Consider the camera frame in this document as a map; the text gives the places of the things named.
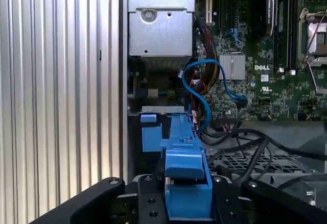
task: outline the black cable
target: black cable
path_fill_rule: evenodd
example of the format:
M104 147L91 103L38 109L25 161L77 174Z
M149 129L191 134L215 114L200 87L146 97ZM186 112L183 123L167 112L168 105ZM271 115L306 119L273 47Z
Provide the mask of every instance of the black cable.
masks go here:
M245 172L233 181L236 186L240 187L244 181L247 181L251 177L252 171L254 170L258 159L260 158L261 154L263 153L268 144L269 140L267 138L264 138L264 141L255 150Z
M205 135L207 135L208 137L210 137L210 138L214 138L214 139L219 139L219 138L221 138L221 137L223 137L223 136L226 135L226 132L214 132L214 133L210 133L207 129L204 130L203 133L204 133ZM204 142L204 144L207 144L207 145L209 145L209 146L211 145L211 143L205 141L205 139L203 139L202 137L201 137L201 139L202 139L202 141Z
M256 140L250 141L246 144L243 144L241 146L235 146L235 147L230 147L230 148L222 148L219 149L218 152L213 154L209 159L208 159L208 164L212 163L214 160L219 158L223 154L230 154L230 153L235 153L235 152L240 152L240 151L245 151L245 150L250 150L254 147L257 147L261 145L264 142L265 138L258 138Z
M308 152L305 152L305 151L302 151L299 149L283 146L279 142L272 139L270 136L262 133L261 131L254 130L254 129L245 129L245 128L234 129L231 132L229 132L227 135L225 135L223 138L221 138L220 140L218 140L214 143L210 143L210 145L211 146L218 145L218 144L226 141L229 137L233 137L234 135L237 135L240 133L252 133L259 137L267 138L274 146L278 147L280 150L286 151L289 154L299 155L299 156L310 158L310 159L318 159L318 160L327 161L327 156L324 154L308 153Z
M327 181L327 174L323 175L309 175L304 177L296 177L293 179L290 179L287 182L284 182L283 184L279 185L277 187L278 190L284 190L285 188L288 188L292 186L293 184L300 182L300 181L306 181L306 182L324 182Z
M267 171L269 170L269 167L271 166L271 163L272 163L273 156L272 156L271 149L270 149L269 147L266 147L266 149L267 149L267 151L268 151L268 153L269 153L269 161L268 161L266 167L264 168L264 170L261 172L261 174L258 175L258 176L255 178L256 180L260 180L261 177L263 177L263 175L264 175L265 173L267 173Z
M237 141L237 144L239 145L239 146L241 146L241 142L240 142L240 140L239 140L239 137L238 136L236 136L236 141ZM245 156L245 154L243 153L243 151L241 151L241 154L243 155L243 158L245 158L246 159L246 156Z
M246 138L246 137L243 137L243 136L237 136L239 139L241 140L245 140L245 141L253 141L253 139L250 139L250 138Z

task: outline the ram slot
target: ram slot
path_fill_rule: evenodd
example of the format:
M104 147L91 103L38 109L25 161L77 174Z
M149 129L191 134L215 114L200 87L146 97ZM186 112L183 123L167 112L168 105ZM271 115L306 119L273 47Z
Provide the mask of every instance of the ram slot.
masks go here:
M297 38L298 38L298 0L290 0L289 56L288 69L297 70Z
M274 70L284 72L289 64L290 0L278 0L278 28L275 39Z

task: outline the green circuit board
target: green circuit board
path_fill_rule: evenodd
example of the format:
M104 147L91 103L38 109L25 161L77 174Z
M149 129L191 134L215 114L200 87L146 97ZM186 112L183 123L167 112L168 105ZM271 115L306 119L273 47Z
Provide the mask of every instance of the green circuit board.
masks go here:
M297 14L304 7L310 12L324 11L327 0L298 0ZM260 112L251 112L245 115L245 120L265 120L264 114L269 114L271 120L310 120L325 119L327 108L327 95L317 94L311 74L308 69L302 69L296 64L296 75L285 71L276 71L276 53L274 45L287 45L287 31L278 30L286 28L288 17L280 13L277 16L278 25L273 35L264 42L251 41L249 36L249 10L247 1L237 0L236 26L239 30L239 42L227 36L226 18L222 18L222 29L214 35L218 54L241 53L246 56L246 78L244 81L230 81L228 85L237 94L248 97L248 107L256 107ZM279 53L277 62L286 62L286 55ZM258 70L256 65L265 66L265 70ZM313 70L319 87L327 88L327 68L321 67ZM235 118L238 110L236 105L226 95L221 82L217 82L211 90L213 96L213 115L215 117Z

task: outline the screw hole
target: screw hole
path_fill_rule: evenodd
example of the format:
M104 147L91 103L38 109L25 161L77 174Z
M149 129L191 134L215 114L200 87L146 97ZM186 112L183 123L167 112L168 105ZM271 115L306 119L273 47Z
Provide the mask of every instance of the screw hole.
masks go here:
M109 183L110 183L111 185L114 185L114 184L117 184L118 181L117 181L117 180L111 180Z
M158 216L158 212L151 211L151 212L149 213L149 215L150 215L151 217L157 217L157 216Z
M154 204L155 202L156 202L156 201L155 201L154 198L151 198L151 199L148 200L148 203L149 203L149 204Z

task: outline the motherboard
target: motherboard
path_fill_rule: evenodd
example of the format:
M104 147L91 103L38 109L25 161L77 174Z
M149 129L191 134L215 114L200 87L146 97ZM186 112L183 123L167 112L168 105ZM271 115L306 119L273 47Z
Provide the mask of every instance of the motherboard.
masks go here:
M326 118L327 68L323 62L311 68L301 64L299 59L304 55L299 57L299 53L303 49L304 53L308 47L310 33L306 27L302 28L303 34L299 29L303 9L310 13L324 13L327 0L275 0L273 34L263 41L254 40L250 34L250 12L255 10L251 0L235 0L232 6L234 16L230 15L230 0L213 0L213 4L215 2L220 4L219 13L213 15L220 14L221 17L214 18L211 30L220 62L236 57L245 62L244 78L229 80L229 88L237 94L245 94L248 106L257 108L244 114L244 119L319 121ZM235 20L237 36L229 33L230 18ZM316 33L317 40L313 41L317 46L320 41L322 49L321 55L316 55L315 59L327 56L323 53L327 41L324 22L327 18L322 20ZM201 43L198 43L198 49L199 58L205 58ZM212 87L211 95L215 117L237 117L236 104L226 95L221 82Z

